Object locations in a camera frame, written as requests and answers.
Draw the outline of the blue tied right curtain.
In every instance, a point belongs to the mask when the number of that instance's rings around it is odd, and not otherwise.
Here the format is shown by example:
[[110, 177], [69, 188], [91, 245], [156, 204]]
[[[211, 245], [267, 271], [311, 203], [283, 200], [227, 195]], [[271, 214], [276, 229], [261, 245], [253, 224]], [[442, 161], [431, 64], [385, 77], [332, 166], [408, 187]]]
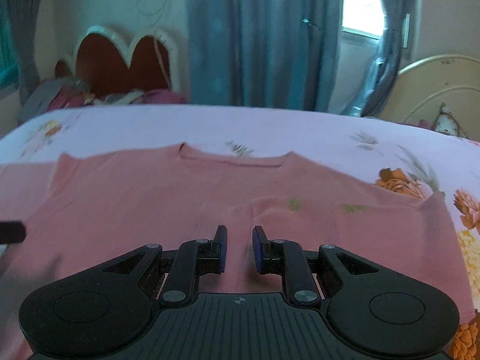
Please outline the blue tied right curtain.
[[343, 109], [344, 116], [375, 117], [386, 105], [402, 58], [404, 22], [415, 0], [380, 0], [384, 29], [362, 85]]

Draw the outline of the patterned pillow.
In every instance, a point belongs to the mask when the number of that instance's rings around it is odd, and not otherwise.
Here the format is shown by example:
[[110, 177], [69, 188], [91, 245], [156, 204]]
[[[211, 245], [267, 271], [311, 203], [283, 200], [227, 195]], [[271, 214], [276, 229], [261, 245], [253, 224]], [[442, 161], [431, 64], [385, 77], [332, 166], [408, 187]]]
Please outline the patterned pillow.
[[439, 114], [433, 124], [433, 130], [443, 135], [468, 139], [465, 131], [445, 103], [439, 108]]

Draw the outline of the cream round headboard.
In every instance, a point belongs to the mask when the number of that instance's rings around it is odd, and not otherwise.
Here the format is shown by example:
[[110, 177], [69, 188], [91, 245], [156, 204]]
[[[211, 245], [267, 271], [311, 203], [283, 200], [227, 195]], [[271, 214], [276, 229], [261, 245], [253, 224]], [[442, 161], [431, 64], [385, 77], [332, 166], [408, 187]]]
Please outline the cream round headboard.
[[479, 132], [479, 60], [466, 55], [436, 55], [402, 70], [378, 118], [415, 125], [433, 123], [445, 104], [466, 135]]

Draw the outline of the floral pink bed sheet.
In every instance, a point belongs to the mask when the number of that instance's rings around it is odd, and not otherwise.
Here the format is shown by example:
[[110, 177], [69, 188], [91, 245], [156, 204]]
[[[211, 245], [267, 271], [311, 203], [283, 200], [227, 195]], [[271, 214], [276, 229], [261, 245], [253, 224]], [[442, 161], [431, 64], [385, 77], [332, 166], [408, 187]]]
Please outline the floral pink bed sheet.
[[87, 106], [52, 111], [1, 139], [1, 168], [51, 164], [61, 155], [89, 158], [123, 150], [186, 144], [220, 156], [297, 154], [337, 171], [347, 150], [399, 148], [432, 167], [459, 167], [479, 183], [479, 142], [379, 119], [227, 106]]

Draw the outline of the pink long-sleeve sweater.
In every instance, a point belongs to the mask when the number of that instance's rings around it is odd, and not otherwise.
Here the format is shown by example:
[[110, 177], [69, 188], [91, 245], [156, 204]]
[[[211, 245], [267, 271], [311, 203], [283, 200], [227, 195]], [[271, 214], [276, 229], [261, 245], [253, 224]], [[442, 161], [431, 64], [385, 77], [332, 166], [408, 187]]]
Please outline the pink long-sleeve sweater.
[[278, 290], [257, 276], [251, 231], [261, 226], [314, 250], [336, 244], [448, 293], [460, 310], [450, 353], [479, 357], [479, 180], [399, 148], [347, 150], [337, 171], [294, 153], [220, 156], [186, 144], [1, 167], [1, 218], [24, 242], [1, 264], [1, 357], [26, 359], [18, 325], [34, 289], [148, 243], [174, 249], [228, 229], [224, 275], [204, 291]]

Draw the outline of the pile of clothes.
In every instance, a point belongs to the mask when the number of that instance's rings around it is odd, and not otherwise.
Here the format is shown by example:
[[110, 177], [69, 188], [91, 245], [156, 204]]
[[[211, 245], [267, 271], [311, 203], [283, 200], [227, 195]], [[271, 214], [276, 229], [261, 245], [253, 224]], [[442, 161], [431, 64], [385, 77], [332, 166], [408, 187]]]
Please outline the pile of clothes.
[[85, 80], [72, 77], [61, 77], [57, 79], [44, 80], [28, 97], [20, 108], [18, 122], [23, 124], [28, 120], [39, 116], [47, 111], [50, 104], [59, 96], [80, 94], [89, 92], [90, 84]]

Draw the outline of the red heart-shaped headboard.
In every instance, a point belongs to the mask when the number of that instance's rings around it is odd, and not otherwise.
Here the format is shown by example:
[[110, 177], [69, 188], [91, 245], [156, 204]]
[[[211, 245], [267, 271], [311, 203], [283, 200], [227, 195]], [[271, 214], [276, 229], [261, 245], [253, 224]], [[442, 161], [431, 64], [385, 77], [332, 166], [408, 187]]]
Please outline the red heart-shaped headboard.
[[130, 42], [113, 28], [93, 25], [73, 52], [55, 63], [55, 77], [87, 81], [98, 96], [133, 89], [182, 92], [181, 55], [167, 30], [149, 28]]

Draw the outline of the grey left curtain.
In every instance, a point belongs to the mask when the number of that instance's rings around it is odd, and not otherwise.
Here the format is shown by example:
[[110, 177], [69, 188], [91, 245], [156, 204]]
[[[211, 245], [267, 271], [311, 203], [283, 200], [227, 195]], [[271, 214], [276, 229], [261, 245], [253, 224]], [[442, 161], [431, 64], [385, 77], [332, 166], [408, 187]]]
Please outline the grey left curtain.
[[35, 35], [41, 0], [5, 0], [19, 71], [19, 99], [24, 104], [40, 82], [35, 63]]

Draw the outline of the blue centre curtain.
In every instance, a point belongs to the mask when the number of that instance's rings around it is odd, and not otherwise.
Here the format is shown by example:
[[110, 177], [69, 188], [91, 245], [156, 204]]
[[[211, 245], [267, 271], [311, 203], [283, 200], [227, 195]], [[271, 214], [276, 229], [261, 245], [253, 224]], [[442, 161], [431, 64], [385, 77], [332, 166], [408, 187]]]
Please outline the blue centre curtain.
[[187, 0], [195, 104], [328, 110], [343, 0]]

